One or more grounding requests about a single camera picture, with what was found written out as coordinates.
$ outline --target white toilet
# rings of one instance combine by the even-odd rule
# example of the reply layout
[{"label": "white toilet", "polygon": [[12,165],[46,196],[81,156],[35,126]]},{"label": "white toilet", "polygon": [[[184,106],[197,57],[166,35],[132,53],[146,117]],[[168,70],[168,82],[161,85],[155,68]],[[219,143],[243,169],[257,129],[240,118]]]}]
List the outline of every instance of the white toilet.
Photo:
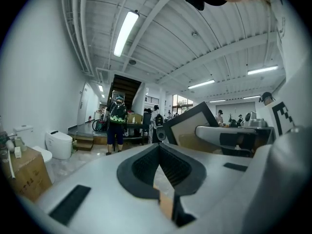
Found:
[{"label": "white toilet", "polygon": [[68,159],[72,153],[73,138],[59,131],[48,131],[45,134],[45,144],[53,158]]},{"label": "white toilet", "polygon": [[34,146],[35,140],[34,140],[34,128],[32,126],[19,126],[13,129],[14,132],[17,134],[18,137],[21,137],[22,141],[25,143],[26,146],[31,147],[32,149],[41,152],[41,155],[43,157],[43,161],[45,164],[45,167],[47,169],[48,175],[50,177],[50,180],[52,183],[55,181],[54,173],[52,170],[52,153],[48,150],[45,150],[39,146]]}]

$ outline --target cardboard box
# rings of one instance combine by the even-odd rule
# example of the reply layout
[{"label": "cardboard box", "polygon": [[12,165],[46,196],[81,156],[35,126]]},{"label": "cardboard box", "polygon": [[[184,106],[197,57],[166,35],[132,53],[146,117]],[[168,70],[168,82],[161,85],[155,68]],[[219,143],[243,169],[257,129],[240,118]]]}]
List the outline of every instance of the cardboard box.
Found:
[{"label": "cardboard box", "polygon": [[132,120],[133,120],[134,117],[136,118],[135,122],[137,122],[137,124],[142,124],[143,116],[139,115],[139,114],[130,114],[130,115],[128,115],[128,123],[132,123]]},{"label": "cardboard box", "polygon": [[52,186],[40,152],[27,148],[21,158],[11,155],[15,178],[12,178],[9,162],[2,163],[2,170],[16,194],[23,195],[35,202],[37,198]]}]

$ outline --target black slot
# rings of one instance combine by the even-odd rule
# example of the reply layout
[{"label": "black slot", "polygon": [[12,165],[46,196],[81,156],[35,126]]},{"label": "black slot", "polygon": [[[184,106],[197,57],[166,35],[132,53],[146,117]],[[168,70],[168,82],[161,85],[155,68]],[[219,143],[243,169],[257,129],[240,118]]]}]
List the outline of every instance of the black slot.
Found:
[{"label": "black slot", "polygon": [[49,216],[57,222],[67,225],[74,216],[75,212],[82,204],[86,196],[88,195],[90,187],[78,185],[76,186],[53,211]]},{"label": "black slot", "polygon": [[233,163],[225,163],[224,167],[233,169],[233,170],[237,170],[237,171],[241,171],[241,172],[245,172],[248,168],[248,166],[242,166],[242,165],[237,165],[237,164],[233,164]]}]

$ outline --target wooden stairs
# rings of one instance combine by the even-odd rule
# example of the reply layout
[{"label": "wooden stairs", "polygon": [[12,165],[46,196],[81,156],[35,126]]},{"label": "wooden stairs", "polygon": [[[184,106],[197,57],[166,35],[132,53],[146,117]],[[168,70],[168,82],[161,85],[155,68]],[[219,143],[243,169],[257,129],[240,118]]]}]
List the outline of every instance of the wooden stairs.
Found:
[{"label": "wooden stairs", "polygon": [[114,80],[111,85],[109,96],[107,99],[107,105],[111,103],[111,98],[113,97],[112,92],[118,91],[118,92],[122,92],[125,94],[124,103],[127,109],[131,109],[133,99],[136,96],[136,93],[140,85],[141,85],[140,81],[133,80],[127,77],[119,76],[119,75],[115,75]]},{"label": "wooden stairs", "polygon": [[76,135],[76,141],[73,143],[73,149],[74,150],[81,150],[81,151],[91,151],[93,147],[93,137],[86,137],[86,136],[78,136]]}]

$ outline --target backpack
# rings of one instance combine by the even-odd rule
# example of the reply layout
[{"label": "backpack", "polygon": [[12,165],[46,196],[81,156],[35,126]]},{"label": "backpack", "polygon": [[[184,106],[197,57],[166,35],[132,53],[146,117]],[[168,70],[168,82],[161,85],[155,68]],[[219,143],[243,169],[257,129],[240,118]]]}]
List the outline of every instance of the backpack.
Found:
[{"label": "backpack", "polygon": [[123,124],[126,121],[127,116],[127,108],[125,104],[117,104],[114,101],[114,104],[110,110],[109,120],[112,123]]},{"label": "backpack", "polygon": [[159,127],[159,126],[162,126],[164,123],[164,118],[158,114],[156,117],[155,117],[155,124],[156,124],[156,127]]}]

